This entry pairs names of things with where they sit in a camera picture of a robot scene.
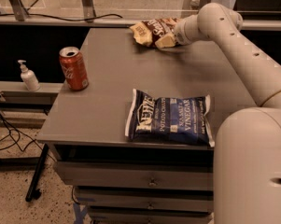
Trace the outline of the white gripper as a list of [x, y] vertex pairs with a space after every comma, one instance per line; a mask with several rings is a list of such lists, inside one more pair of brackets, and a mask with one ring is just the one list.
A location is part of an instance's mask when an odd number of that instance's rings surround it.
[[174, 35], [169, 33], [162, 36], [155, 42], [155, 45], [158, 49], [164, 49], [174, 47], [176, 41], [180, 45], [189, 45], [196, 41], [207, 40], [208, 37], [199, 30], [198, 16], [191, 15], [175, 25]]

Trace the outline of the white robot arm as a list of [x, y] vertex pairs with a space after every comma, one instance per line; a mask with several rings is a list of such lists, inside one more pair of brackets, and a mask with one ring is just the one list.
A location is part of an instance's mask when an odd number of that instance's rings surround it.
[[243, 36], [241, 15], [209, 3], [179, 21], [181, 45], [217, 44], [254, 106], [229, 115], [214, 151], [215, 224], [281, 224], [281, 65]]

